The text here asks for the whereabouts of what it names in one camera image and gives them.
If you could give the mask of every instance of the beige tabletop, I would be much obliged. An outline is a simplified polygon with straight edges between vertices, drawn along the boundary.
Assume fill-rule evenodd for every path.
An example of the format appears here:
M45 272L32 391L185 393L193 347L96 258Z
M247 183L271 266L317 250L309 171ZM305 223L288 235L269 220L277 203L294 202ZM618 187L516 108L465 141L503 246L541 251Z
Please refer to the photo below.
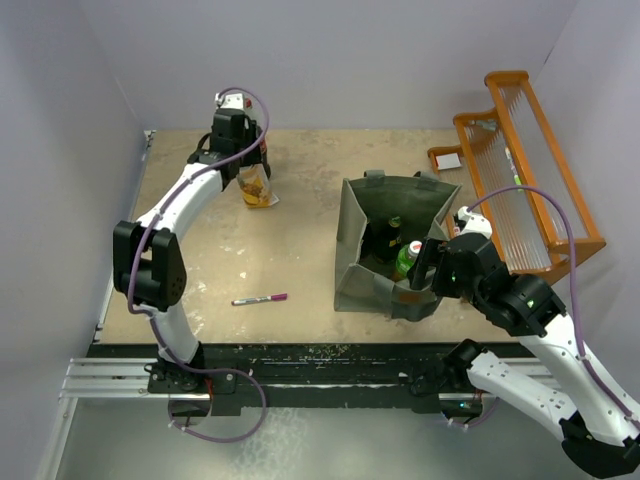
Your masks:
M134 218L173 185L203 131L158 132ZM411 176L431 170L427 149L457 144L453 130L276 130L268 134L272 186L280 202L245 207L233 182L186 234L183 303L202 342L509 341L459 300L444 299L421 322L371 313L334 312L334 254L343 178L368 169ZM469 194L465 185L462 195ZM231 300L288 293L284 302L244 307ZM102 343L153 343L148 322L114 293Z

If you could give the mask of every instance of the wall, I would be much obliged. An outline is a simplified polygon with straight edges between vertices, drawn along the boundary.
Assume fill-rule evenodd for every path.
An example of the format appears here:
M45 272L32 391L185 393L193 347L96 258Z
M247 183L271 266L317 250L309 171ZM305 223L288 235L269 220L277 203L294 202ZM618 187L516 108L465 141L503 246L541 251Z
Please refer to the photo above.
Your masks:
M2 478L34 478L144 143L75 0L0 2Z
M576 0L81 0L147 128L202 128L254 89L279 128L441 128L535 78Z
M637 254L640 3L582 0L534 89L607 247L578 269L585 334L640 398Z

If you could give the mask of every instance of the bottle cap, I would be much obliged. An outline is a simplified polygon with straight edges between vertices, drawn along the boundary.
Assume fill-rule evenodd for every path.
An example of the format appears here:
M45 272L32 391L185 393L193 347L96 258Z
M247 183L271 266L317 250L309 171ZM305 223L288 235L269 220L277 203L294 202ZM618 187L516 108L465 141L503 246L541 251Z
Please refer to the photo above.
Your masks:
M409 255L411 255L412 257L417 257L418 254L420 253L421 248L422 248L422 242L418 242L417 240L414 242L411 242L409 244Z

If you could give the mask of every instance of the wooden rack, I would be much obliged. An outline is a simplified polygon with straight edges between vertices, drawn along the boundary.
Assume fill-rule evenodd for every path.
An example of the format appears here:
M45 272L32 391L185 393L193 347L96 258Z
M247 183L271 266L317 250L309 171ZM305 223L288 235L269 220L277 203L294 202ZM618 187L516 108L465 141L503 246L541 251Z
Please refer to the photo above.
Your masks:
M524 71L492 72L485 77L495 107L456 115L460 145L428 151L433 171L463 189L453 211L497 188L538 186L562 206L576 238L577 263L606 244L591 218L558 141ZM462 168L438 171L436 158L457 153ZM479 207L493 225L501 258L518 273L535 273L553 284L569 271L567 234L560 215L540 195L524 190L493 197ZM447 218L453 236L453 221Z

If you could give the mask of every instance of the purple marker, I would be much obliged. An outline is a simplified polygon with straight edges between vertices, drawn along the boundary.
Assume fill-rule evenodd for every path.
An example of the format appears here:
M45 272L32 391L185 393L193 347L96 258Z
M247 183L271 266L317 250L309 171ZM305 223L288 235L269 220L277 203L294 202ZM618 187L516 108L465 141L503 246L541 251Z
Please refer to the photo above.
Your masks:
M231 302L231 305L234 307L239 307L241 305L252 305L254 303L262 303L262 302L282 302L286 300L289 294L287 293L279 293L278 295L269 295L268 297L254 297L254 298L243 298L241 300L234 300Z

